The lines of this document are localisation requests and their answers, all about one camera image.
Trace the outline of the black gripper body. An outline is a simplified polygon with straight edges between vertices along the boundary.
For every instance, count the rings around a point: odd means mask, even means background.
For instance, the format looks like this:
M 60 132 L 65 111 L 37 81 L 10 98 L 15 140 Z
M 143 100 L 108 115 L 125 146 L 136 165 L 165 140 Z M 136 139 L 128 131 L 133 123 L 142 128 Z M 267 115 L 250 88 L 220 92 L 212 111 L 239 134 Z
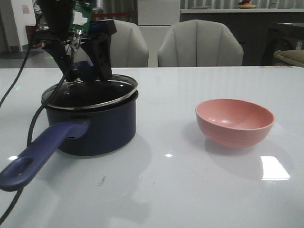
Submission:
M 90 37 L 116 33 L 112 19 L 92 21 L 94 0 L 38 0 L 37 3 L 48 26 L 48 29 L 34 33 L 37 42 L 65 41 L 73 35 Z

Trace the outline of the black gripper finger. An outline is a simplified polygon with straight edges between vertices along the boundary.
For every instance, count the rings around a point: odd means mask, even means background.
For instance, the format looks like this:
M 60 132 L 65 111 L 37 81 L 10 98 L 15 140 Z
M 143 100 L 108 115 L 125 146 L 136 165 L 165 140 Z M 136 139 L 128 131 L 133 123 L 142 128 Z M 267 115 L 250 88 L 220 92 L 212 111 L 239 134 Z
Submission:
M 110 60 L 111 37 L 97 35 L 87 43 L 87 51 L 100 81 L 108 81 L 112 77 Z
M 43 50 L 52 56 L 61 72 L 66 73 L 66 81 L 73 81 L 72 64 L 74 56 L 72 52 L 67 53 L 66 46 L 60 41 L 46 41 Z

